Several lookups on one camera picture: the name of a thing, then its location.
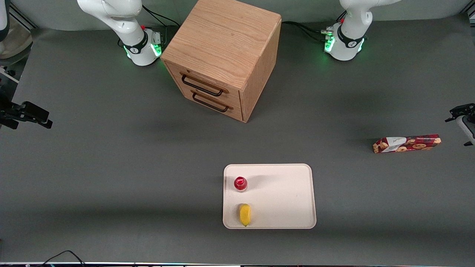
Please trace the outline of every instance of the cabinet top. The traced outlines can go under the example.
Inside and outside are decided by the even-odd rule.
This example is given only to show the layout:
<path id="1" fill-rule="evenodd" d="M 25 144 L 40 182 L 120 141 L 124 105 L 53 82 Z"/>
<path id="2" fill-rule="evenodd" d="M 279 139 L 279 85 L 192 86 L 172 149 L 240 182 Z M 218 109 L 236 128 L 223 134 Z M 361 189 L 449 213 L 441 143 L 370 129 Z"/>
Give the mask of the cabinet top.
<path id="1" fill-rule="evenodd" d="M 199 0 L 162 59 L 242 89 L 279 14 L 235 0 Z"/>

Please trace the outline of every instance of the black band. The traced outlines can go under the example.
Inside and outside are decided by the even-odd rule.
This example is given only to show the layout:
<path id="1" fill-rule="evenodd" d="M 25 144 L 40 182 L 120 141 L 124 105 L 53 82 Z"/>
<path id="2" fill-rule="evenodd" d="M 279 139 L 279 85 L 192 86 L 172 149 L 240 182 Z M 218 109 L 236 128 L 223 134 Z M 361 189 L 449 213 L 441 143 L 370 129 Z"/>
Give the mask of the black band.
<path id="1" fill-rule="evenodd" d="M 344 36 L 343 33 L 342 33 L 342 26 L 341 25 L 338 27 L 337 35 L 338 35 L 338 38 L 343 43 L 345 43 L 347 48 L 356 47 L 361 42 L 361 40 L 363 40 L 363 37 L 358 38 L 358 39 L 351 39 L 351 38 L 348 38 L 348 37 Z"/>
<path id="2" fill-rule="evenodd" d="M 134 46 L 128 46 L 126 44 L 124 44 L 123 46 L 129 50 L 132 54 L 140 54 L 140 52 L 142 51 L 142 48 L 144 48 L 148 43 L 148 34 L 143 31 L 143 39 L 140 43 L 134 45 Z"/>

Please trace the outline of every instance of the drawer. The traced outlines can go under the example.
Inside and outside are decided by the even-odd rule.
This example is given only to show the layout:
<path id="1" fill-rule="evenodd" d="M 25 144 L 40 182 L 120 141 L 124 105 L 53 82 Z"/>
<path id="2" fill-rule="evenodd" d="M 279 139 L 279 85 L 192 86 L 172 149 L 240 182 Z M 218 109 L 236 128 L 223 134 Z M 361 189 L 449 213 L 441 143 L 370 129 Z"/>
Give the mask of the drawer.
<path id="1" fill-rule="evenodd" d="M 231 118 L 242 121 L 241 108 L 239 106 L 234 106 L 228 103 L 223 103 L 219 100 L 216 100 L 213 97 L 205 95 L 204 93 L 197 90 L 186 89 L 183 91 L 185 98 L 196 102 L 200 105 L 206 106 L 212 110 L 218 111 L 224 115 L 227 115 Z"/>
<path id="2" fill-rule="evenodd" d="M 200 77 L 199 74 L 173 63 L 166 62 L 166 65 L 183 94 L 193 90 L 219 103 L 241 108 L 238 90 L 227 88 L 223 85 L 216 85 L 216 82 L 208 81 Z"/>

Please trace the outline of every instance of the yellow object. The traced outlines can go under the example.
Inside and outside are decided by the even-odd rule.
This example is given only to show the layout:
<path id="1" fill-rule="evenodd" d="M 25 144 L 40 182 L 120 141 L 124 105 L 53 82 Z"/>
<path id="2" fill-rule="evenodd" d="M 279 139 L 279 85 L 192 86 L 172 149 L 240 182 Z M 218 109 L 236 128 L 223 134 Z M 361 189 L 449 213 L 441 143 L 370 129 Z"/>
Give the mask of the yellow object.
<path id="1" fill-rule="evenodd" d="M 244 226 L 248 226 L 251 223 L 251 206 L 248 204 L 241 204 L 239 206 L 239 220 Z"/>

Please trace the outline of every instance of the cable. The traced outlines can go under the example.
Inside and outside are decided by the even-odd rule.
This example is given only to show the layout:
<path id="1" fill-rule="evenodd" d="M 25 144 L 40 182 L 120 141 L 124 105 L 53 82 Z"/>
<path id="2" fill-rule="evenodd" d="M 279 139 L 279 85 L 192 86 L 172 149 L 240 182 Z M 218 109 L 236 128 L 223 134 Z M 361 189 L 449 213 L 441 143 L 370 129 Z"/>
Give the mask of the cable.
<path id="1" fill-rule="evenodd" d="M 81 259 L 80 259 L 76 254 L 74 254 L 74 252 L 72 252 L 71 250 L 65 250 L 65 251 L 59 253 L 58 255 L 55 255 L 55 256 L 53 256 L 53 257 L 47 259 L 41 266 L 44 266 L 44 265 L 45 265 L 46 263 L 48 263 L 50 260 L 52 260 L 52 259 L 58 257 L 59 255 L 61 255 L 61 254 L 63 254 L 63 253 L 66 253 L 66 252 L 69 252 L 69 253 L 73 254 L 73 255 L 76 257 L 76 259 L 79 261 L 79 263 L 80 263 L 83 267 L 86 266 L 85 263 L 84 263 L 84 261 L 81 260 Z"/>
<path id="2" fill-rule="evenodd" d="M 311 32 L 314 32 L 314 33 L 320 33 L 319 30 L 314 30 L 314 29 L 312 29 L 312 28 L 309 28 L 309 27 L 305 26 L 305 25 L 302 24 L 302 23 L 298 23 L 298 22 L 295 22 L 295 21 L 284 21 L 284 22 L 282 22 L 282 23 L 283 23 L 283 24 L 296 25 L 297 27 L 299 27 L 299 28 L 302 27 L 302 28 L 306 29 L 307 31 L 311 31 Z"/>
<path id="3" fill-rule="evenodd" d="M 282 22 L 282 24 L 291 24 L 291 25 L 295 25 L 297 26 L 297 28 L 301 29 L 308 37 L 312 38 L 313 40 L 317 40 L 317 41 L 325 41 L 325 39 L 323 38 L 317 38 L 313 35 L 311 35 L 309 32 L 312 32 L 312 33 L 320 33 L 319 30 L 314 30 L 312 28 L 309 28 L 307 26 L 305 26 L 304 24 L 302 23 L 298 23 L 298 22 L 295 22 L 295 21 L 284 21 Z"/>
<path id="4" fill-rule="evenodd" d="M 336 22 L 340 22 L 341 19 L 346 15 L 346 10 L 336 19 Z"/>
<path id="5" fill-rule="evenodd" d="M 178 22 L 176 22 L 176 21 L 174 21 L 174 20 L 172 20 L 172 19 L 170 19 L 170 18 L 167 18 L 166 16 L 162 16 L 162 15 L 160 15 L 160 14 L 157 14 L 157 13 L 151 11 L 150 9 L 148 9 L 148 8 L 147 8 L 146 6 L 144 6 L 144 5 L 142 5 L 142 7 L 143 7 L 143 9 L 145 9 L 145 10 L 146 10 L 148 13 L 150 13 L 151 15 L 152 15 L 152 14 L 155 14 L 155 15 L 161 17 L 161 18 L 167 19 L 167 20 L 169 20 L 169 21 L 175 23 L 178 27 L 181 27 L 181 25 L 180 25 Z"/>
<path id="6" fill-rule="evenodd" d="M 143 8 L 145 8 L 145 11 L 147 11 L 152 17 L 158 20 L 158 22 L 160 22 L 165 28 L 167 27 L 167 25 L 165 25 L 165 23 L 163 23 L 159 18 L 157 18 L 150 10 L 148 10 L 146 7 Z"/>

